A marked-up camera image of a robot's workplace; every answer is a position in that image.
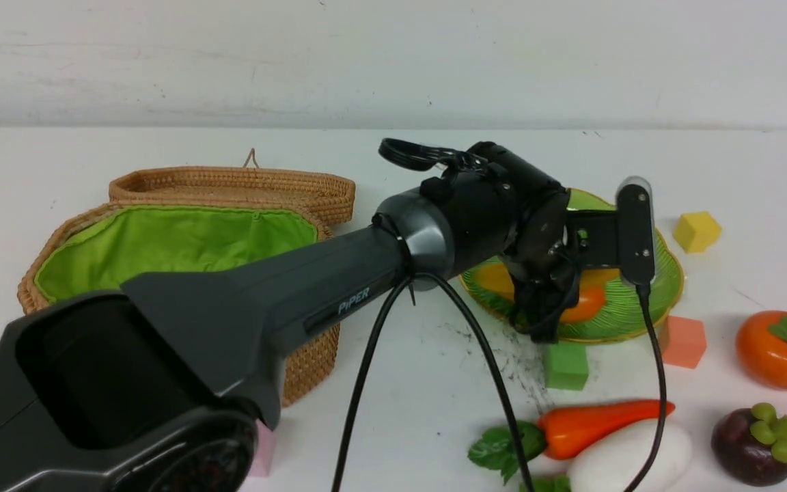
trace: black wire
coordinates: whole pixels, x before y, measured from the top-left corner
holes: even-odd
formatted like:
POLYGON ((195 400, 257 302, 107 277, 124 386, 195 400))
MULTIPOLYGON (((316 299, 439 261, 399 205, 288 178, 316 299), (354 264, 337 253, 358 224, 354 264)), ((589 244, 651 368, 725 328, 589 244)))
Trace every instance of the black wire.
POLYGON ((336 462, 336 474, 333 476, 333 492, 338 492, 338 489, 342 486, 344 464, 348 458, 350 434, 352 434, 354 430, 354 420, 357 417, 357 407, 360 405, 360 396, 363 394, 363 384, 366 383, 366 375, 369 373, 369 364, 372 363, 372 355, 375 353, 375 346, 378 344, 378 336, 381 334, 381 327, 385 324, 385 320, 387 320, 387 314, 394 305, 394 300, 400 296, 400 293, 402 293, 409 284, 412 284, 412 278, 403 277, 403 280, 400 281, 399 284, 396 284, 396 287, 393 287, 393 290, 387 294, 387 299, 385 299, 384 304, 381 305, 378 316, 375 318, 375 324, 372 325, 372 332, 369 333, 369 340, 366 342, 366 350, 363 352, 363 361, 360 362, 357 380, 354 381, 354 390, 352 396, 350 396, 348 414, 344 420, 340 454, 336 462))
POLYGON ((655 364, 658 367, 658 386, 659 386, 659 399, 660 399, 660 414, 658 416, 658 427, 655 429, 655 439, 652 442, 652 451, 649 451, 649 457, 646 459, 646 464, 643 464, 642 469, 637 476, 631 481, 630 485, 624 492, 634 492, 639 486, 640 482, 646 478, 655 458, 658 456, 658 451, 661 446, 661 439, 664 436, 664 424, 666 423, 666 376, 664 374, 664 359, 661 355, 661 346, 658 342, 658 334, 655 333, 654 323, 652 323, 652 314, 649 312, 649 294, 652 288, 649 286, 638 286, 637 296, 639 297, 639 307, 643 311, 643 321, 646 322, 646 329, 649 333, 649 340, 652 342, 652 352, 655 355, 655 364))
MULTIPOLYGON (((468 306, 460 295, 457 294, 454 287, 450 286, 443 278, 434 275, 432 273, 421 272, 416 273, 415 277, 424 277, 430 280, 433 280, 438 286, 444 290, 444 292, 449 296, 452 302, 457 306, 457 309, 460 310, 463 318, 466 318, 466 322, 469 324, 469 328, 472 329, 472 333, 475 334, 475 339, 478 341, 479 348, 482 349, 482 354, 484 354, 485 361, 488 364, 488 370, 491 372, 491 378, 494 380, 494 386, 497 387, 497 395, 499 395, 500 403, 503 405, 503 413, 506 415, 506 423, 509 426, 509 432, 512 433, 512 444, 515 447, 515 457, 518 460, 519 469, 521 470, 521 478, 524 480, 524 486, 527 489, 527 492, 534 492, 534 482, 530 477, 530 469, 527 467, 527 457, 524 454, 524 445, 521 442, 521 431, 518 428, 518 422, 515 420, 515 413, 512 411, 512 404, 509 402, 509 395, 506 393, 506 384, 503 383, 503 377, 500 375, 499 368, 497 367, 497 360, 494 358, 493 352, 491 351, 491 346, 488 343, 488 339, 484 336, 484 331, 482 331, 482 327, 478 324, 478 321, 475 319, 475 316, 472 314, 472 311, 469 311, 468 306)), ((346 423, 344 424, 344 430, 342 433, 342 444, 340 446, 340 454, 338 455, 338 461, 336 464, 336 474, 333 477, 333 487, 332 492, 338 492, 342 485, 342 476, 344 474, 344 464, 347 460, 348 455, 348 444, 350 442, 350 434, 352 434, 354 420, 357 416, 357 407, 360 401, 360 395, 363 393, 363 384, 366 381, 366 374, 369 372, 369 364, 372 361, 372 354, 375 352, 375 346, 378 343, 378 335, 381 333, 381 327, 385 323, 385 318, 387 318, 388 312, 391 310, 391 306, 394 304, 394 300, 396 300, 397 296, 402 293, 405 288, 411 284, 412 279, 406 277, 397 284, 396 287, 391 290, 390 294, 388 294, 387 299, 385 299, 384 304, 381 306, 381 310, 378 311, 378 317, 375 318, 375 324, 372 327, 372 333, 369 334, 368 343, 366 343, 366 350, 363 353, 363 361, 360 364, 360 370, 357 374, 357 380, 354 383, 354 392, 352 395, 352 399, 350 399, 350 404, 348 405, 348 414, 346 416, 346 423)))

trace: toy fruit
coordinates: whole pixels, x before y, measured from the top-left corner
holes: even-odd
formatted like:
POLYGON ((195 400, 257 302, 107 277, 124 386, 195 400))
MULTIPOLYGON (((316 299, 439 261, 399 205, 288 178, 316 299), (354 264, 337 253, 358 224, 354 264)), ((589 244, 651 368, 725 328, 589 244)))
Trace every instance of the toy fruit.
MULTIPOLYGON (((594 318, 606 305, 605 284, 618 278, 618 270, 585 271, 579 282, 579 302, 560 315, 562 323, 581 323, 594 318)), ((515 287, 506 266, 500 262, 482 266, 475 277, 479 286, 499 295, 501 298, 514 302, 515 287)))
MULTIPOLYGON (((579 288, 602 287, 618 278, 618 275, 617 268, 582 271, 579 288)), ((475 280, 485 289, 491 290, 491 292, 496 293, 500 297, 510 301, 514 299, 515 287, 512 285, 512 278, 509 277, 506 265, 502 264, 502 262, 492 262, 491 264, 483 265, 478 269, 475 280)))
MULTIPOLYGON (((640 420, 609 434, 572 460, 566 476, 572 492, 621 492, 646 464, 658 428, 656 418, 640 420)), ((666 492, 683 476, 693 456, 688 431, 667 421, 658 455, 638 492, 666 492)))
POLYGON ((763 311, 749 317, 737 333, 736 354, 759 383, 787 390, 787 312, 763 311))
POLYGON ((767 402, 740 408, 715 425, 715 460, 740 482, 767 487, 787 479, 787 415, 767 402))

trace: toy carrot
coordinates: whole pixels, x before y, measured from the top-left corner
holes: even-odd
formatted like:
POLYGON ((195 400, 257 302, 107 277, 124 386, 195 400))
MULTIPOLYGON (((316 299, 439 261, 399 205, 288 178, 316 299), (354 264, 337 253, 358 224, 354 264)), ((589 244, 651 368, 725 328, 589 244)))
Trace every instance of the toy carrot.
MULTIPOLYGON (((675 408, 676 405, 667 402, 668 415, 675 408)), ((549 443, 544 454, 553 460, 570 460, 616 430, 659 415, 658 400, 636 400, 556 408, 542 415, 536 424, 549 443)))

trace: white radish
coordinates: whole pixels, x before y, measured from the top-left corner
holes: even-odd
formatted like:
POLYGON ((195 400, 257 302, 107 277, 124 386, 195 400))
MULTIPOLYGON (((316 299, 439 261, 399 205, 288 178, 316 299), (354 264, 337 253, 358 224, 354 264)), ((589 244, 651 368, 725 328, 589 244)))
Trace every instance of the white radish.
MULTIPOLYGON (((640 420, 609 434, 572 460, 566 475, 572 492, 621 492, 637 476, 655 437, 656 418, 640 420)), ((658 456, 637 492, 666 492, 691 463, 687 430, 667 421, 658 456)))

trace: white wall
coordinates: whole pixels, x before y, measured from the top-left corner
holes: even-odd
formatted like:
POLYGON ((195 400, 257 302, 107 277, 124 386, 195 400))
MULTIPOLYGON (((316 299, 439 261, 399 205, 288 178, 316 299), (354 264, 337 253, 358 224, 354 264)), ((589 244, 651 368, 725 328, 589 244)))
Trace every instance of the white wall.
POLYGON ((0 0, 0 124, 787 128, 787 2, 0 0))

